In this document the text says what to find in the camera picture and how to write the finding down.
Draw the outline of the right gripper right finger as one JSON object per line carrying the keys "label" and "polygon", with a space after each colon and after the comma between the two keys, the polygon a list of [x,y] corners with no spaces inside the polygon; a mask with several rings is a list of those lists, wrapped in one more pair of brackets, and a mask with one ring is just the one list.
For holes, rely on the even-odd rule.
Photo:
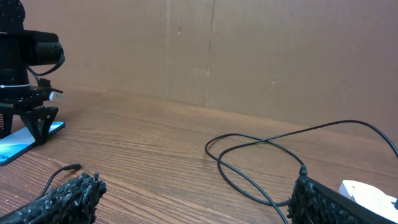
{"label": "right gripper right finger", "polygon": [[288,203],[294,224],[393,224],[307,176],[302,166]]}

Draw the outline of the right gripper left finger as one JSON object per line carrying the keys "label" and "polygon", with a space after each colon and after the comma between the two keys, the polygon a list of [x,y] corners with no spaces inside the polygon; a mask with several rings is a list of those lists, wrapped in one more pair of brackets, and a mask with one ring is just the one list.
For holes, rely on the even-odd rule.
{"label": "right gripper left finger", "polygon": [[1,224],[92,224],[106,193],[99,175],[82,173],[42,197],[1,217]]}

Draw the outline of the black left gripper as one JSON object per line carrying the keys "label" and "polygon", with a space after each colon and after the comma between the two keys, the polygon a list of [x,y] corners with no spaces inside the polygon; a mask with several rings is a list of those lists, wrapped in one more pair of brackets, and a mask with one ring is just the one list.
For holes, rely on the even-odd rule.
{"label": "black left gripper", "polygon": [[58,113],[57,107],[43,106],[45,101],[49,101],[51,91],[63,93],[52,88],[50,80],[44,78],[39,79],[38,86],[1,85],[1,139],[11,134],[13,115],[18,114],[35,143],[44,144]]}

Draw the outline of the blue-screen Galaxy smartphone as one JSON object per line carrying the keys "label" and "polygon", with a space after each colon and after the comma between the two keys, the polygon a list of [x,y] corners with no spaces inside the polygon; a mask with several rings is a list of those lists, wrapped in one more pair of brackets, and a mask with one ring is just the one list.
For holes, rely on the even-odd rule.
{"label": "blue-screen Galaxy smartphone", "polygon": [[1,139],[1,166],[6,166],[37,146],[33,135],[22,128]]}

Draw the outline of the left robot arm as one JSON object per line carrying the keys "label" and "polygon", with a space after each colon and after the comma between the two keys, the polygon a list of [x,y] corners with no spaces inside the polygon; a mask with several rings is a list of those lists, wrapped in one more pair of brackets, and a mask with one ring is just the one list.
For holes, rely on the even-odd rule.
{"label": "left robot arm", "polygon": [[57,34],[26,30],[24,21],[20,0],[1,0],[1,137],[11,134],[12,118],[18,115],[34,142],[43,144],[58,113],[44,102],[63,92],[32,67],[51,65],[52,73],[65,62],[65,54]]}

